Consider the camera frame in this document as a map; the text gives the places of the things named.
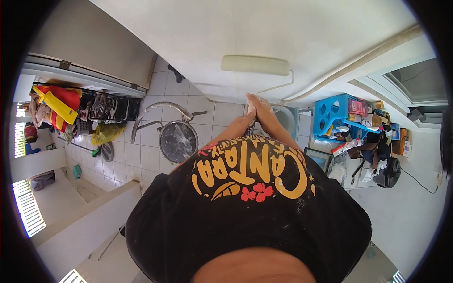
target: yellow plastic bag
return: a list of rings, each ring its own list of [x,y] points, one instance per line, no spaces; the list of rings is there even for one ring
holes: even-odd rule
[[[126,128],[126,125],[121,124],[99,124],[91,136],[91,143],[94,145],[101,145],[108,143],[118,138]]]

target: blue basket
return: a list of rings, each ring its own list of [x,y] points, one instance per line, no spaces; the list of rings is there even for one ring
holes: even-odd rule
[[[340,94],[337,96],[332,96],[329,98],[322,99],[317,101],[314,105],[314,117],[313,117],[313,135],[314,136],[323,136],[332,125],[332,122],[337,119],[341,119],[341,122],[345,124],[349,124],[355,126],[357,128],[362,129],[362,132],[366,131],[373,132],[373,133],[380,133],[380,131],[373,131],[367,129],[366,126],[353,122],[348,121],[348,103],[349,99],[361,101],[358,98],[351,96],[349,94]]]
[[[352,139],[356,139],[356,138],[360,137],[360,140],[363,140],[366,137],[366,134],[368,134],[369,131],[370,130],[364,130],[362,128],[358,128],[358,127],[355,127],[355,126],[350,126],[349,127],[349,133],[351,134],[351,138]],[[313,137],[315,139],[318,139],[318,140],[331,141],[331,142],[339,143],[339,144],[344,144],[345,143],[342,140],[329,139],[329,137],[326,136],[326,135],[313,135]]]

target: electrical cable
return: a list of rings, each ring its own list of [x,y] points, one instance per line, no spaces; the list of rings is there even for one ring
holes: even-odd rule
[[[405,172],[406,174],[408,174],[409,176],[411,176],[414,180],[416,180],[417,183],[418,183],[419,185],[421,185],[425,190],[427,190],[430,194],[435,194],[435,193],[437,192],[437,189],[439,189],[439,187],[437,186],[437,187],[436,187],[436,190],[435,190],[434,192],[432,192],[432,191],[428,190],[425,186],[423,186],[422,184],[420,184],[420,182],[419,182],[414,176],[412,176],[411,174],[409,174],[409,173],[407,173],[406,171],[404,171],[403,168],[401,168],[401,170],[402,170],[403,172]]]

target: yellow lettering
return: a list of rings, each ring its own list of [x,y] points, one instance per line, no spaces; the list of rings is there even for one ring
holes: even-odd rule
[[[198,177],[196,174],[192,174],[192,184],[197,193],[201,194],[200,188],[198,187]]]
[[[261,162],[258,155],[256,155],[254,151],[250,154],[250,171],[255,173],[257,170],[263,182],[269,183],[269,146],[267,144],[263,145],[263,149],[261,151]]]
[[[219,154],[223,154],[224,151],[220,149],[220,146],[216,146],[217,147],[217,150],[219,151]]]
[[[214,158],[215,156],[220,156],[217,152],[217,146],[212,147],[212,158]]]
[[[200,173],[200,177],[203,182],[208,187],[214,186],[214,176],[212,175],[211,164],[209,161],[205,160],[205,164],[203,165],[203,161],[200,160],[197,163],[198,172]]]
[[[279,150],[274,149],[274,151],[276,153],[282,153],[283,152],[283,149],[284,149],[284,145],[283,144],[275,145],[275,147],[279,149]]]
[[[251,141],[253,142],[253,145],[255,146],[255,148],[257,147],[258,143],[260,142],[257,139],[251,139]]]
[[[299,169],[299,183],[297,184],[297,186],[294,190],[288,191],[283,186],[282,179],[280,177],[277,177],[277,178],[275,178],[275,188],[277,189],[277,191],[279,191],[279,193],[281,193],[285,197],[290,198],[290,199],[296,199],[296,198],[300,197],[304,193],[305,189],[307,188],[307,175],[305,174],[305,171],[304,171],[304,168],[302,167],[301,162],[299,161],[299,159],[297,158],[297,156],[294,153],[292,153],[290,151],[285,151],[283,153],[283,156],[286,156],[286,155],[291,156],[297,164],[297,168]]]
[[[231,150],[225,150],[225,160],[229,168],[234,168],[237,165],[237,149],[233,146]]]
[[[300,150],[296,150],[297,151],[297,157],[299,157],[299,160],[302,162],[302,164],[304,165],[304,168],[307,169],[307,165],[305,164],[305,157],[304,157],[304,154],[302,153],[302,151]]]
[[[270,159],[272,161],[272,175],[274,175],[274,177],[280,176],[284,169],[283,155],[279,155],[278,158],[275,158],[275,155],[272,155]]]
[[[255,183],[254,178],[250,178],[246,176],[246,168],[247,168],[247,142],[241,142],[241,161],[240,161],[240,173],[233,170],[230,172],[231,179],[235,180],[238,183],[243,185],[251,185]]]
[[[228,177],[227,169],[225,168],[225,164],[223,163],[222,157],[219,157],[219,160],[212,160],[212,166],[214,167],[212,171],[214,172],[214,176],[221,180],[225,180]]]

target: plastic bag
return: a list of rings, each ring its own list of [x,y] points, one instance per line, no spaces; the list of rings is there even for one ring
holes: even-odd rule
[[[340,155],[335,156],[329,164],[327,169],[327,176],[336,179],[342,187],[344,187],[344,180],[346,179],[346,160],[348,153],[345,151]]]
[[[101,145],[118,138],[126,128],[123,124],[99,124],[91,136],[93,145]]]

